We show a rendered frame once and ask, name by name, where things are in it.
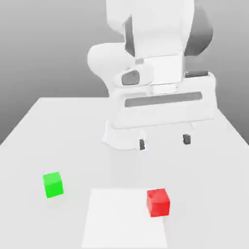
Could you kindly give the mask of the small red cube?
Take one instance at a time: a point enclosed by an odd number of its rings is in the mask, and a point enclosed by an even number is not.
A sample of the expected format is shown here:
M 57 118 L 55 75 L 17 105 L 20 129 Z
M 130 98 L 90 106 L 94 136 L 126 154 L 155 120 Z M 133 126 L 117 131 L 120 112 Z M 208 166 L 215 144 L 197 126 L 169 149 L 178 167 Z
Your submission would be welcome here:
M 168 216 L 170 199 L 165 189 L 147 190 L 146 205 L 151 217 Z

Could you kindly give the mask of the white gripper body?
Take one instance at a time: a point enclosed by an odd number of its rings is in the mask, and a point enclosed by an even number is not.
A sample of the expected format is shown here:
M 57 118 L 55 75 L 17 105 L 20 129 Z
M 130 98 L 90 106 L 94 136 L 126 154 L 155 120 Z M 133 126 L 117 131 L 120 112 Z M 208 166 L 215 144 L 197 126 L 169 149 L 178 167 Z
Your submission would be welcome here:
M 216 78 L 190 74 L 177 84 L 117 88 L 110 95 L 115 129 L 212 119 L 217 111 Z

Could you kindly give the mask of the small green cube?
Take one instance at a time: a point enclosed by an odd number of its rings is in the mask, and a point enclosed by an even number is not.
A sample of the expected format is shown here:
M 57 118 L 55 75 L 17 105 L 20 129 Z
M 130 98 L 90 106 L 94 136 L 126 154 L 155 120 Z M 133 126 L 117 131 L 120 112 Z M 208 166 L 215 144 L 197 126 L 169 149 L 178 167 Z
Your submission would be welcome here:
M 43 183 L 47 198 L 59 196 L 64 193 L 63 183 L 59 172 L 43 175 Z

